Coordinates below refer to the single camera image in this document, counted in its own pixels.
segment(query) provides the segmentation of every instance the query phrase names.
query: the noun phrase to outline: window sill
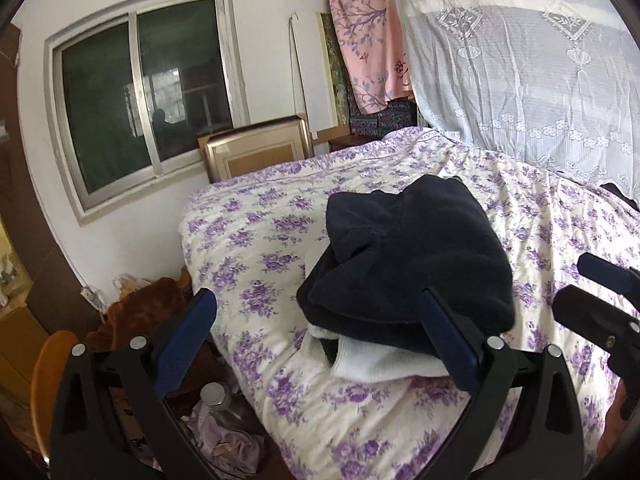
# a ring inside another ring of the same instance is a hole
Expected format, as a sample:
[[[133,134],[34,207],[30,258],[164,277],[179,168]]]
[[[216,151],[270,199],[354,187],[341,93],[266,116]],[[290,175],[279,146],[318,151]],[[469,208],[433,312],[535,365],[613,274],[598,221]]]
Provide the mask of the window sill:
[[[73,197],[70,196],[69,198],[71,199],[78,224],[83,226],[97,220],[98,218],[108,215],[124,205],[135,202],[136,200],[200,173],[206,174],[204,161],[202,160],[127,189],[120,195],[110,198],[87,210],[82,208],[80,201],[78,200],[78,196],[75,193],[73,193]]]

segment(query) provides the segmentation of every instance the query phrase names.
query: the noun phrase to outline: silver screw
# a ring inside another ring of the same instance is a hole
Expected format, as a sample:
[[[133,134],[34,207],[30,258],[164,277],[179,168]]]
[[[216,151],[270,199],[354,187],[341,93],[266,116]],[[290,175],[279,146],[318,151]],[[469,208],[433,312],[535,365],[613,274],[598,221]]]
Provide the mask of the silver screw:
[[[146,337],[143,335],[137,335],[131,341],[129,341],[129,346],[134,350],[141,350],[146,346]]]
[[[489,345],[489,348],[493,348],[494,350],[502,350],[504,348],[504,341],[497,335],[492,335],[487,338],[486,343]]]
[[[548,347],[546,347],[546,351],[549,352],[552,357],[558,358],[562,355],[562,350],[559,349],[556,345],[549,345]]]
[[[78,343],[77,345],[74,345],[74,347],[71,349],[71,355],[75,357],[80,357],[82,354],[84,354],[85,350],[86,350],[86,346],[84,346],[82,343]]]

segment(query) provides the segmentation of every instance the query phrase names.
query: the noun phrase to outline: pink floral cloth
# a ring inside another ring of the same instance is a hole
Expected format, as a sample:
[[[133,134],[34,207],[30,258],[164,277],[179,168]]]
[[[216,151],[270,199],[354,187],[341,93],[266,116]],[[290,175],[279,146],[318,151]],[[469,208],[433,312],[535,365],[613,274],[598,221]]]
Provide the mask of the pink floral cloth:
[[[409,69],[394,0],[329,0],[335,32],[358,108],[384,110],[401,97],[412,98]]]

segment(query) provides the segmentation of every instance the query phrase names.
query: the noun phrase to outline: white bottle cap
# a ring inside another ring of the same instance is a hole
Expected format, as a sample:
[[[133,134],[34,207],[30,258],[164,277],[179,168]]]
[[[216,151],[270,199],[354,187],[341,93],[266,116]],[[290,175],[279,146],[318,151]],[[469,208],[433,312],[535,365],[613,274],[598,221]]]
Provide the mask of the white bottle cap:
[[[211,408],[216,408],[225,403],[226,390],[220,383],[205,384],[200,390],[200,400]]]

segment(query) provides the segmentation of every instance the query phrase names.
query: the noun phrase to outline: black folded sweater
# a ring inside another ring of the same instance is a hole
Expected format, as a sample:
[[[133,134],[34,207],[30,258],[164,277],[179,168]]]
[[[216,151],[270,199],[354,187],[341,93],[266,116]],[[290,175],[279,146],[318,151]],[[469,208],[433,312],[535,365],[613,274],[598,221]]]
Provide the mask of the black folded sweater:
[[[425,175],[399,194],[333,194],[326,228],[330,245],[297,294],[309,322],[435,354],[416,316],[429,286],[485,335],[513,327],[509,261],[459,179]]]

